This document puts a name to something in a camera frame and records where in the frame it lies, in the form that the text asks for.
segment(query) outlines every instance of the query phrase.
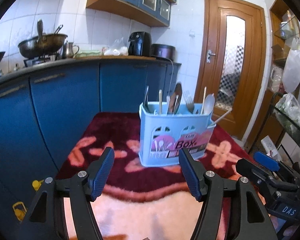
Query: metal mug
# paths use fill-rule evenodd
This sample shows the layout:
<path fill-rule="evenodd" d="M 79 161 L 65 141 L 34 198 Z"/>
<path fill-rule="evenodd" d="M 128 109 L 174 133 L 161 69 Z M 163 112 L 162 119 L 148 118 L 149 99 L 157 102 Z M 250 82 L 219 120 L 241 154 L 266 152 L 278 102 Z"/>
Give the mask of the metal mug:
<path fill-rule="evenodd" d="M 76 53 L 73 52 L 73 48 L 77 47 L 78 50 Z M 80 50 L 78 45 L 73 45 L 73 42 L 66 42 L 62 48 L 62 58 L 73 58 Z"/>

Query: blue utensil holder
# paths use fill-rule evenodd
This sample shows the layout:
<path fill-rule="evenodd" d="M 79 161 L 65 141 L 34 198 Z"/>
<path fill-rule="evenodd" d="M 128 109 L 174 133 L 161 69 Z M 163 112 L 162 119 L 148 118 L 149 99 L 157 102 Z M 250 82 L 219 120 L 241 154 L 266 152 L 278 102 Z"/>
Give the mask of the blue utensil holder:
<path fill-rule="evenodd" d="M 194 113 L 201 110 L 202 104 L 194 104 Z M 181 104 L 175 115 L 167 113 L 167 103 L 148 102 L 147 112 L 143 104 L 139 107 L 141 119 L 140 151 L 141 164 L 145 167 L 161 167 L 179 164 L 179 149 L 187 147 L 194 159 L 204 156 L 213 129 L 212 113 L 191 114 L 185 104 Z"/>

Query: yellow object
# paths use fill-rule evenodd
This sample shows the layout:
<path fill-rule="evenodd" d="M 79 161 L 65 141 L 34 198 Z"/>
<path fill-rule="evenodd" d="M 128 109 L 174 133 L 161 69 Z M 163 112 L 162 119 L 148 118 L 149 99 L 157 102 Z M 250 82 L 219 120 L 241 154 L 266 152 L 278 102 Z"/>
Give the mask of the yellow object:
<path fill-rule="evenodd" d="M 43 180 L 40 180 L 40 181 L 34 180 L 34 181 L 32 181 L 32 187 L 34 188 L 35 191 L 39 190 L 42 182 L 43 182 Z"/>
<path fill-rule="evenodd" d="M 17 206 L 21 205 L 23 207 L 24 210 L 21 210 L 19 208 L 16 208 Z M 27 209 L 25 207 L 25 204 L 23 202 L 17 202 L 17 203 L 14 203 L 12 205 L 12 209 L 14 211 L 14 214 L 16 215 L 17 219 L 19 221 L 22 221 L 23 218 L 25 217 L 26 215 L 26 212 L 27 212 Z"/>

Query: bolt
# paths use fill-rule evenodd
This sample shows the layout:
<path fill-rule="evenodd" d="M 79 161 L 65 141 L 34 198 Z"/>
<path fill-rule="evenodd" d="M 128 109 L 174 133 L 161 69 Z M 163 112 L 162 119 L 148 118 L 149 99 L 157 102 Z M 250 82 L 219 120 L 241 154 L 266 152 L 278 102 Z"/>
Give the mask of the bolt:
<path fill-rule="evenodd" d="M 248 178 L 246 177 L 241 177 L 240 180 L 243 182 L 243 183 L 248 183 Z"/>
<path fill-rule="evenodd" d="M 53 181 L 53 178 L 51 178 L 51 177 L 48 177 L 44 180 L 44 182 L 47 184 L 51 183 L 52 181 Z"/>
<path fill-rule="evenodd" d="M 83 178 L 83 177 L 85 177 L 87 175 L 87 172 L 86 171 L 79 171 L 79 173 L 78 173 L 78 176 L 80 177 L 80 178 Z"/>
<path fill-rule="evenodd" d="M 208 177 L 213 177 L 213 176 L 215 175 L 215 173 L 214 173 L 213 171 L 207 171 L 207 172 L 206 172 L 206 175 L 207 175 Z"/>

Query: white tile wall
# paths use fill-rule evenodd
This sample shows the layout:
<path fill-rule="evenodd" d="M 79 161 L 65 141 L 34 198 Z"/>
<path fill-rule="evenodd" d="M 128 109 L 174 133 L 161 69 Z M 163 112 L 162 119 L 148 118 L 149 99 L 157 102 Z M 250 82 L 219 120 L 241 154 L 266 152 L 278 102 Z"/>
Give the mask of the white tile wall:
<path fill-rule="evenodd" d="M 5 56 L 0 63 L 3 73 L 23 65 L 18 44 L 37 35 L 36 23 L 43 20 L 43 31 L 52 33 L 63 24 L 60 33 L 80 46 L 81 50 L 102 49 L 124 37 L 127 43 L 134 31 L 151 32 L 139 22 L 108 12 L 86 9 L 87 0 L 17 0 L 0 20 L 0 51 Z"/>
<path fill-rule="evenodd" d="M 270 70 L 269 57 L 271 55 L 270 44 L 272 43 L 272 39 L 270 39 L 271 27 L 269 25 L 270 21 L 265 0 L 245 1 L 264 8 L 266 15 L 265 25 L 267 30 L 267 57 L 265 71 L 263 74 L 262 88 L 260 90 L 256 109 L 248 126 L 248 132 L 250 132 L 255 118 L 257 117 L 266 89 L 266 80 Z M 176 61 L 182 63 L 178 72 L 178 81 L 182 82 L 184 90 L 189 90 L 192 94 L 194 94 L 195 91 L 199 72 L 202 53 L 203 25 L 204 0 L 178 0 L 177 4 L 173 5 L 171 8 L 170 27 L 151 29 L 153 43 L 169 44 L 176 47 Z M 190 32 L 194 33 L 195 37 L 190 37 Z"/>

